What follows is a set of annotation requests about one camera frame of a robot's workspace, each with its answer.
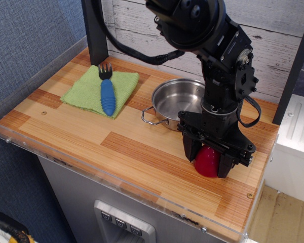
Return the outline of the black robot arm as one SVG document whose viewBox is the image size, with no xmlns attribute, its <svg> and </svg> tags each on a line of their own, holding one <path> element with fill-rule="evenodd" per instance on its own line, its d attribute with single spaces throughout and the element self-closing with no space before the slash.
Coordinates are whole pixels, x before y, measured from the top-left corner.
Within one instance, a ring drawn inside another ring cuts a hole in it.
<svg viewBox="0 0 304 243">
<path fill-rule="evenodd" d="M 203 146 L 219 152 L 217 176 L 225 178 L 238 164 L 248 166 L 256 146 L 240 131 L 244 102 L 258 79 L 252 67 L 251 40 L 226 13 L 224 1 L 147 1 L 158 30 L 174 48 L 201 61 L 205 93 L 201 112 L 180 111 L 178 129 L 185 156 L 193 161 Z"/>
</svg>

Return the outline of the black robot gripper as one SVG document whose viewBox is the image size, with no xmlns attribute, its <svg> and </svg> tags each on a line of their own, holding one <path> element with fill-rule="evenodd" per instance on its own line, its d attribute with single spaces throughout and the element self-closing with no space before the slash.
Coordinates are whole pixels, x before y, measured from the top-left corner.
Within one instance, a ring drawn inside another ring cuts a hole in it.
<svg viewBox="0 0 304 243">
<path fill-rule="evenodd" d="M 239 129 L 242 105 L 242 102 L 235 103 L 218 112 L 208 106 L 201 113 L 178 113 L 178 130 L 182 132 L 185 156 L 190 162 L 204 144 L 221 153 L 218 178 L 226 178 L 235 164 L 250 165 L 256 146 Z"/>
</svg>

